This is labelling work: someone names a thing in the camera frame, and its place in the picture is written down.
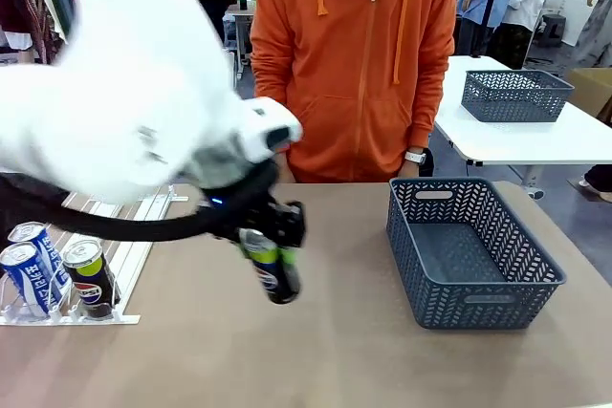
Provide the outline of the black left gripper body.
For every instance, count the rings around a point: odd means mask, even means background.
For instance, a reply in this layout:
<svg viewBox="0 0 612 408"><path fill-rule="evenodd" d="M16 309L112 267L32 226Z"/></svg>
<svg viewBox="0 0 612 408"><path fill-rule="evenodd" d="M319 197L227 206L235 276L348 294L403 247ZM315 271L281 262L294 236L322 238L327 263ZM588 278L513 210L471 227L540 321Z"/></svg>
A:
<svg viewBox="0 0 612 408"><path fill-rule="evenodd" d="M229 212L211 234L238 243L240 229L254 229L280 247L301 247L306 231L303 204L274 198L270 189L275 181L275 172L251 172L235 184L203 188L210 208Z"/></svg>

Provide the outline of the person's right hand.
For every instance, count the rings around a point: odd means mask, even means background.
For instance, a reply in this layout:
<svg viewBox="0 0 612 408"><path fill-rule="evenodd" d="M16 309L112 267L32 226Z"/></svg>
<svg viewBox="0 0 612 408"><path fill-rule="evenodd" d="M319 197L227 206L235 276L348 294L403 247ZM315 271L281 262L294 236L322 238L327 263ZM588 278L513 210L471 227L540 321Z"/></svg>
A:
<svg viewBox="0 0 612 408"><path fill-rule="evenodd" d="M295 176L288 162L288 153L288 150L283 150L274 157L278 166L278 181L280 183L296 183Z"/></svg>

